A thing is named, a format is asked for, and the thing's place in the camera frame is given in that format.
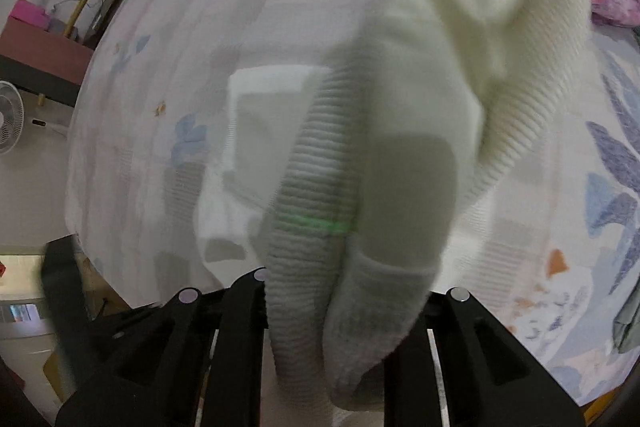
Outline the white floral bed sheet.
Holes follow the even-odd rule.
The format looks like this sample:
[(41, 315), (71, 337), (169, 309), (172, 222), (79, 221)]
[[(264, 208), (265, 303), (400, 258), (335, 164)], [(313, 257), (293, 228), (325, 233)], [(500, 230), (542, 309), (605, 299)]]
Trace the white floral bed sheet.
[[(330, 55), (373, 0), (125, 0), (70, 132), (67, 226), (130, 306), (262, 263), (266, 212)], [(638, 359), (613, 324), (639, 277), (639, 50), (598, 27), (570, 108), (461, 216), (462, 286), (588, 403)]]

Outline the white electric fan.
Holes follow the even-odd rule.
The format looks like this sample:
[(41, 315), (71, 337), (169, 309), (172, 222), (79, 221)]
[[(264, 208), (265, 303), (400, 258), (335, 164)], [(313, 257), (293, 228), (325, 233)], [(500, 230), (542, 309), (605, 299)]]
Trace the white electric fan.
[(0, 154), (11, 152), (20, 141), (24, 124), (24, 104), (12, 83), (0, 81), (1, 140)]

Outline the white waffle knit garment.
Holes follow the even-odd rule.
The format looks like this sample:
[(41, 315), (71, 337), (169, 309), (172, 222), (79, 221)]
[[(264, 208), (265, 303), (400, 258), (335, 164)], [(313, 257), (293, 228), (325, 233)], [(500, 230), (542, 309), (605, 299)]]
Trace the white waffle knit garment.
[(320, 83), (272, 208), (280, 426), (372, 426), (454, 221), (565, 105), (590, 0), (384, 0)]

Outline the pink box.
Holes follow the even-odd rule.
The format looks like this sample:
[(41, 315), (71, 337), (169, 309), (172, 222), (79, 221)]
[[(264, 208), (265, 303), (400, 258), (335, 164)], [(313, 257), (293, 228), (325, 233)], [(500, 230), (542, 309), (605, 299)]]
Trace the pink box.
[(9, 18), (19, 20), (43, 30), (47, 30), (50, 24), (50, 16), (42, 6), (33, 4), (27, 0), (17, 0), (9, 14)]

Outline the brown wooden bedside table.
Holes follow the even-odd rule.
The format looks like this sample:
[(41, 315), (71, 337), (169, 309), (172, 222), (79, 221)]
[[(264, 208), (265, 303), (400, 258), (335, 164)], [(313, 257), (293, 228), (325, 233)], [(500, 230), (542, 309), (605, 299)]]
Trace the brown wooden bedside table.
[(1, 33), (1, 55), (80, 86), (93, 50), (61, 35), (9, 17)]

